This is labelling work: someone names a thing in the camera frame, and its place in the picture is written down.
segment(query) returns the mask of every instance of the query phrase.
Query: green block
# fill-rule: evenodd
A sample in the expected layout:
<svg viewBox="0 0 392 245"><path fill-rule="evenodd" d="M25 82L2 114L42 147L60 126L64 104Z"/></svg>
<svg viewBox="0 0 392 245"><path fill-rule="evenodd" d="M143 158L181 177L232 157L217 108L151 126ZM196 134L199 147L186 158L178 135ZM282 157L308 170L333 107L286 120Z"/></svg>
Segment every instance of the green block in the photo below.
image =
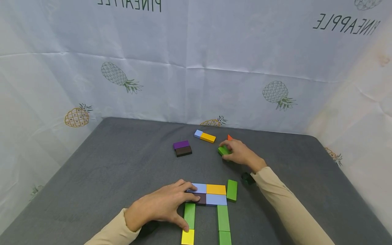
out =
<svg viewBox="0 0 392 245"><path fill-rule="evenodd" d="M221 146L221 147L218 147L218 152L219 152L219 154L221 154L222 156L223 155L229 155L229 154L231 154L232 152L231 151L229 151L229 149L224 145L224 146Z"/></svg>
<svg viewBox="0 0 392 245"><path fill-rule="evenodd" d="M231 245L230 232L227 231L219 232L219 245Z"/></svg>
<svg viewBox="0 0 392 245"><path fill-rule="evenodd" d="M238 187L237 181L234 180L227 181L226 198L229 201L233 201L233 202L237 201L237 187Z"/></svg>
<svg viewBox="0 0 392 245"><path fill-rule="evenodd" d="M217 205L218 207L218 228L219 231L230 231L229 211L225 205Z"/></svg>
<svg viewBox="0 0 392 245"><path fill-rule="evenodd" d="M188 223L189 228L192 230L195 229L195 210L196 204L185 203L184 219Z"/></svg>

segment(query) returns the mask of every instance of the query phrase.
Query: pineapple print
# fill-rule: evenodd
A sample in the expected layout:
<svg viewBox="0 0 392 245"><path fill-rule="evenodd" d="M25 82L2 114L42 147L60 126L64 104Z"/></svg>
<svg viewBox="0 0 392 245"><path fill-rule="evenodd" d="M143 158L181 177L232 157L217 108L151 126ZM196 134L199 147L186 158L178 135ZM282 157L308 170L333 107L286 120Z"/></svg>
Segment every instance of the pineapple print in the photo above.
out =
<svg viewBox="0 0 392 245"><path fill-rule="evenodd" d="M223 116L219 116L217 119L207 120L200 125L202 126L213 126L213 127L220 127L222 124L226 124L227 120Z"/></svg>
<svg viewBox="0 0 392 245"><path fill-rule="evenodd" d="M383 0L354 0L358 10L368 10L379 5Z"/></svg>
<svg viewBox="0 0 392 245"><path fill-rule="evenodd" d="M40 191L40 190L42 190L42 188L43 188L43 186L42 185L39 185L38 187L33 187L33 191L31 192L31 199L29 200L29 201L31 201L31 200L33 200L34 199L34 197L38 194L38 192Z"/></svg>
<svg viewBox="0 0 392 245"><path fill-rule="evenodd" d="M89 113L92 111L91 106L86 104L79 104L80 107L70 110L65 116L64 122L66 125L79 128L89 123Z"/></svg>
<svg viewBox="0 0 392 245"><path fill-rule="evenodd" d="M293 108L295 100L293 98L287 98L289 91L284 83L281 81L273 81L270 82L264 89L263 89L263 96L264 98L271 103L277 103L278 106L276 109L279 108L281 111L287 110L287 108Z"/></svg>
<svg viewBox="0 0 392 245"><path fill-rule="evenodd" d="M343 160L342 154L336 155L333 151L331 151L327 147L325 148L325 150L328 152L328 154L332 157L332 159L335 161L335 163L338 166L342 166L342 162L341 162Z"/></svg>
<svg viewBox="0 0 392 245"><path fill-rule="evenodd" d="M134 82L135 79L128 80L127 75L118 68L115 64L110 62L105 62L101 67L102 75L108 79L110 82L124 86L127 89L127 93L135 94L138 93L138 90L141 91L141 85L138 85L139 82Z"/></svg>

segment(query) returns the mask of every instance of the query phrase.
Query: hand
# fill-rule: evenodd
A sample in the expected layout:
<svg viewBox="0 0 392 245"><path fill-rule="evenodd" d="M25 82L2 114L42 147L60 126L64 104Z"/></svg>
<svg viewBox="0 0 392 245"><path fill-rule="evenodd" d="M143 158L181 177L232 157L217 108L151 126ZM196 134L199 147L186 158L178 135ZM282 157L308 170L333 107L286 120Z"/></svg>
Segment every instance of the hand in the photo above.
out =
<svg viewBox="0 0 392 245"><path fill-rule="evenodd" d="M175 223L188 232L188 223L177 213L178 206L185 201L199 201L200 197L185 192L187 189L197 190L191 182L179 180L140 198L125 211L127 227L136 232L147 222L158 220Z"/></svg>
<svg viewBox="0 0 392 245"><path fill-rule="evenodd" d="M264 159L256 155L252 150L250 150L244 143L240 140L232 139L225 140L219 144L219 146L225 145L232 154L223 155L222 158L225 160L233 161L238 164L243 164L252 169L253 172L258 172L262 168L266 167Z"/></svg>

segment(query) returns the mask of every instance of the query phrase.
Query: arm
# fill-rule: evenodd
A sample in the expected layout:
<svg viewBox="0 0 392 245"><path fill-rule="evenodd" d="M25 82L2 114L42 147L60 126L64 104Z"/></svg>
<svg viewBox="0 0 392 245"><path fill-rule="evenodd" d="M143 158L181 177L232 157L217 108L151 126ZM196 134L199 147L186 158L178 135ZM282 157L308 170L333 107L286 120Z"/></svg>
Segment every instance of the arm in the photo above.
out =
<svg viewBox="0 0 392 245"><path fill-rule="evenodd" d="M85 245L129 245L139 235L140 229L131 231L125 223L126 209L107 224L100 232L91 238Z"/></svg>
<svg viewBox="0 0 392 245"><path fill-rule="evenodd" d="M185 201L199 201L200 197L185 193L187 189L197 190L190 182L179 180L140 198L128 209L121 210L85 245L129 245L151 220L172 222L188 232L188 223L177 213L178 206Z"/></svg>
<svg viewBox="0 0 392 245"><path fill-rule="evenodd" d="M312 215L306 210L295 195L280 181L278 176L267 167L264 159L257 156L239 140L224 141L232 151L223 155L225 160L249 166L260 191L271 203L279 215L288 234L297 245L333 245L333 241L325 233Z"/></svg>

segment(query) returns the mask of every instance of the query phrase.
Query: light blue block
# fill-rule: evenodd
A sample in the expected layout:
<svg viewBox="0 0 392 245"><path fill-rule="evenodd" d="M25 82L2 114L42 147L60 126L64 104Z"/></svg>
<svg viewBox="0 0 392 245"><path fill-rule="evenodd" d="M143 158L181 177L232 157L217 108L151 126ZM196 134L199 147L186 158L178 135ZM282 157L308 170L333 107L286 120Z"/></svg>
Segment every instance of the light blue block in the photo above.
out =
<svg viewBox="0 0 392 245"><path fill-rule="evenodd" d="M191 193L207 193L207 184L197 184L197 183L192 183L194 186L197 187L197 191L192 191L191 189L188 189L187 192Z"/></svg>
<svg viewBox="0 0 392 245"><path fill-rule="evenodd" d="M196 130L196 132L193 136L195 136L196 138L200 138L202 133L203 133L203 131Z"/></svg>
<svg viewBox="0 0 392 245"><path fill-rule="evenodd" d="M227 206L226 195L207 194L206 204L210 206L216 206L216 205Z"/></svg>

